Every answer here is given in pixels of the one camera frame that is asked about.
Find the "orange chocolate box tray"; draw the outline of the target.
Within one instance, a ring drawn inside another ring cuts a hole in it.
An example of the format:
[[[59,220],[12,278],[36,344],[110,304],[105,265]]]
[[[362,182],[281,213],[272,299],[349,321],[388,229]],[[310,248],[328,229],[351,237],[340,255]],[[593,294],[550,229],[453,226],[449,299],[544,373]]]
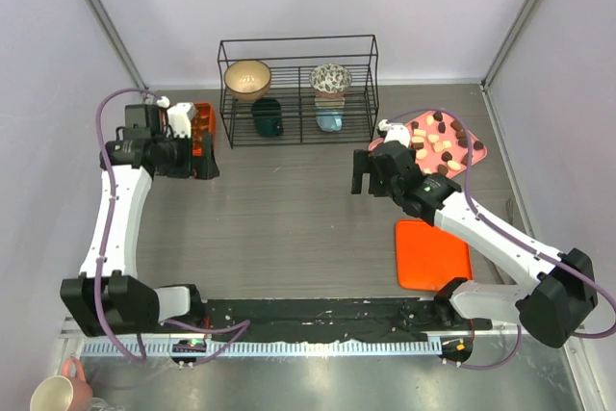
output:
[[[216,138],[217,116],[214,107],[209,102],[195,102],[196,114],[192,119],[192,154],[202,155],[202,142],[207,134]]]

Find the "orange box lid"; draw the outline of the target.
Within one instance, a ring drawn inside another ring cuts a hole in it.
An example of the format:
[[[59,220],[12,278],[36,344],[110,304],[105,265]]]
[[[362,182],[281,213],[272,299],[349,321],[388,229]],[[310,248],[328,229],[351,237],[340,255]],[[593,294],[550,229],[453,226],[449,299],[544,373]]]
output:
[[[421,220],[395,225],[398,284],[411,291],[438,292],[453,278],[473,278],[469,246]]]

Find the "metal tongs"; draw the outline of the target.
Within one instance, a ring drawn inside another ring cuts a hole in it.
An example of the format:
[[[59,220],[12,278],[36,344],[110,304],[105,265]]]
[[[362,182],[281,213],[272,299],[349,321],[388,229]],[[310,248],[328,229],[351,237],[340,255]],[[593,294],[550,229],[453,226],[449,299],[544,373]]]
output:
[[[517,227],[517,208],[513,197],[509,197],[504,201],[504,214],[506,222],[516,228]]]

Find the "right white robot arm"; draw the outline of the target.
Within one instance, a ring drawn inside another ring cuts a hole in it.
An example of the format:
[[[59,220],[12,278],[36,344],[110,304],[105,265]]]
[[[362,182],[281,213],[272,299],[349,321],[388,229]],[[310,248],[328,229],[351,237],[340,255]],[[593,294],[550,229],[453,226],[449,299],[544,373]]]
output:
[[[369,194],[388,197],[407,216],[462,240],[515,282],[450,282],[434,306],[436,321],[447,329],[475,318],[515,323],[543,345],[562,347],[598,304],[590,257],[534,240],[480,206],[455,181],[424,173],[415,157],[398,141],[354,151],[352,193],[360,193],[368,179]]]

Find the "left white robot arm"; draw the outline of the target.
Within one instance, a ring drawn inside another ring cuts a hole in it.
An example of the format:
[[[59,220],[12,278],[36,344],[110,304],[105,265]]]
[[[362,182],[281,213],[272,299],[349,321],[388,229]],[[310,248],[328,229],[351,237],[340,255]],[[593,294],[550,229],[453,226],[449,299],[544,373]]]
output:
[[[77,277],[63,281],[60,296],[88,337],[158,331],[172,322],[193,333],[205,309],[194,284],[152,289],[138,279],[141,215],[156,177],[212,180],[216,115],[208,103],[169,107],[133,104],[100,155],[101,201],[90,250]]]

